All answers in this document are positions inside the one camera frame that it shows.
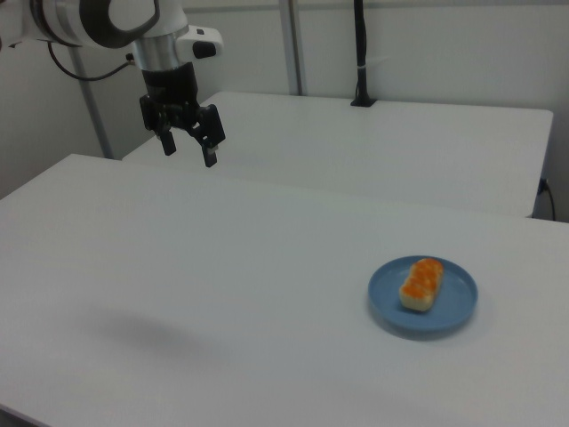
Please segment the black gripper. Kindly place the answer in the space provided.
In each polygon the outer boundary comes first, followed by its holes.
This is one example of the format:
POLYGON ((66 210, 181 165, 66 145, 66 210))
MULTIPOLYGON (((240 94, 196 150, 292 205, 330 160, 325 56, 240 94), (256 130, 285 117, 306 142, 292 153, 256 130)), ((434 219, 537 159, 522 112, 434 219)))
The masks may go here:
POLYGON ((164 154, 176 152, 171 128, 188 130, 201 147, 204 164, 217 163, 216 150, 226 139, 217 107, 200 107, 192 63, 166 71, 143 71, 147 93, 140 97, 143 123, 161 141, 164 154))

